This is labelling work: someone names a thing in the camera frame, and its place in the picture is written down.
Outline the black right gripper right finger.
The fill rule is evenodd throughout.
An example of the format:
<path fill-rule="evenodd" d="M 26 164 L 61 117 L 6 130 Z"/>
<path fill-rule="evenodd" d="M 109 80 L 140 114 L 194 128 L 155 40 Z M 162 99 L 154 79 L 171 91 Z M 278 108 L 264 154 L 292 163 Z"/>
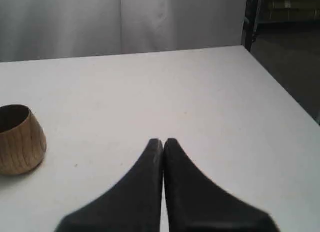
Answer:
<path fill-rule="evenodd" d="M 171 232 L 279 231 L 268 213 L 209 179 L 175 138 L 164 146 L 164 186 Z"/>

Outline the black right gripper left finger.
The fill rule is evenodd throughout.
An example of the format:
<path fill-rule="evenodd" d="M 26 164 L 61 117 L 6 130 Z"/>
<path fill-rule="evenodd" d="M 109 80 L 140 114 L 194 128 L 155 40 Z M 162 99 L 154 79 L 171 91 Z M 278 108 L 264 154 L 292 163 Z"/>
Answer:
<path fill-rule="evenodd" d="M 96 200 L 65 216 L 56 231 L 160 231 L 163 153 L 161 140 L 150 139 L 121 180 Z"/>

